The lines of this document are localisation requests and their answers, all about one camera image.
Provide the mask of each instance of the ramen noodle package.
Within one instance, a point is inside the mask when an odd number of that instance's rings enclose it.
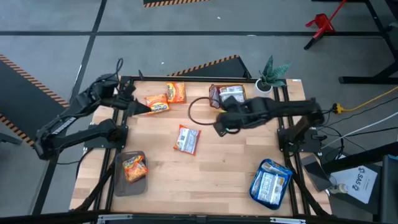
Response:
[[[214,108],[222,108],[222,104],[230,96],[235,98],[239,103],[246,100],[246,92],[242,84],[214,85],[209,87],[210,106]]]
[[[200,130],[192,130],[180,124],[180,135],[174,149],[186,152],[192,155],[196,153]]]
[[[169,103],[185,103],[185,84],[168,82],[167,84],[167,102]]]
[[[148,173],[147,167],[142,162],[144,156],[134,156],[123,162],[126,181],[133,183]]]
[[[147,96],[144,97],[148,107],[152,109],[148,114],[159,113],[163,111],[168,111],[169,105],[167,104],[166,94],[161,94],[157,96]]]

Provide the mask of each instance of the white pot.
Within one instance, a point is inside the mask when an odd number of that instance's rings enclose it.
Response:
[[[257,87],[258,82],[261,82],[261,79],[258,79],[256,81],[256,84],[254,84],[254,87],[256,88],[257,94],[259,96],[268,96],[268,94],[272,91],[273,87],[271,86],[271,88],[268,91],[262,91]]]

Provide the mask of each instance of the red stand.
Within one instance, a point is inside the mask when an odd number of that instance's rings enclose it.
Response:
[[[328,17],[326,16],[325,13],[318,14],[315,16],[315,19],[309,23],[307,23],[305,26],[310,27],[312,24],[316,23],[316,25],[321,29],[323,26],[325,26],[325,32],[336,32],[335,28],[331,25]]]
[[[324,13],[318,14],[315,16],[315,19],[313,21],[305,25],[306,27],[309,27],[313,23],[316,23],[316,25],[319,27],[319,30],[314,34],[310,42],[304,47],[304,50],[308,50],[318,39],[321,39],[324,32],[336,32],[335,28],[333,28],[330,22],[337,14],[337,12],[341,9],[341,7],[343,7],[346,1],[347,0],[342,0],[336,11],[331,15],[330,19],[328,19],[328,17]]]

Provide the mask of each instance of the green plant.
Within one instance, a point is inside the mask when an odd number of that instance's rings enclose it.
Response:
[[[274,63],[274,58],[269,57],[266,67],[264,71],[261,73],[261,85],[265,86],[273,86],[273,87],[280,87],[284,86],[285,83],[280,80],[283,75],[285,75],[286,71],[289,69],[291,64],[281,65],[275,69],[272,69]]]

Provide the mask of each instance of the yellow cable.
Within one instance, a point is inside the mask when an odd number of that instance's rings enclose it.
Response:
[[[367,101],[367,102],[365,102],[365,103],[363,103],[363,104],[361,104],[361,105],[359,105],[359,106],[357,106],[357,107],[355,107],[355,108],[352,108],[352,109],[344,109],[343,107],[341,107],[340,110],[341,110],[341,112],[351,112],[351,111],[354,111],[354,110],[358,110],[358,109],[360,109],[361,107],[363,107],[363,106],[365,106],[365,105],[368,105],[368,104],[370,104],[371,102],[373,102],[373,101],[375,101],[375,100],[377,100],[377,99],[379,99],[379,98],[381,98],[381,97],[383,97],[383,96],[386,96],[386,95],[389,94],[389,93],[392,93],[394,90],[398,90],[398,86],[396,86],[396,87],[393,88],[392,90],[387,91],[387,92],[385,92],[385,93],[383,93],[383,94],[381,94],[381,95],[379,95],[379,96],[377,96],[377,97],[375,97],[375,98],[373,98],[373,99],[371,99],[371,100],[369,100],[369,101]]]

